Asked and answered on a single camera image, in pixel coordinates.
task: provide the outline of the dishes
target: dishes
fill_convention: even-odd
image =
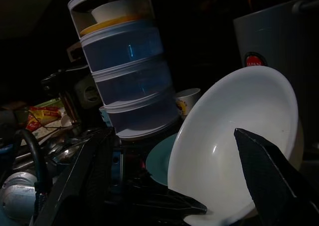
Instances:
[[[261,135],[289,158],[297,125],[294,91],[272,68],[242,68],[214,84],[184,121],[169,160],[168,188],[208,208],[207,214],[184,221],[192,226],[228,225],[254,208],[235,128]]]
[[[167,186],[168,163],[177,134],[173,134],[159,142],[146,159],[146,169],[151,178],[159,184]]]

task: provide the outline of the stacked plastic container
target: stacked plastic container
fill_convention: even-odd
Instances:
[[[150,0],[71,0],[69,10],[117,135],[150,136],[178,119]]]

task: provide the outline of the food package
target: food package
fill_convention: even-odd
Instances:
[[[61,113],[58,107],[30,107],[26,129],[32,132],[60,118]]]

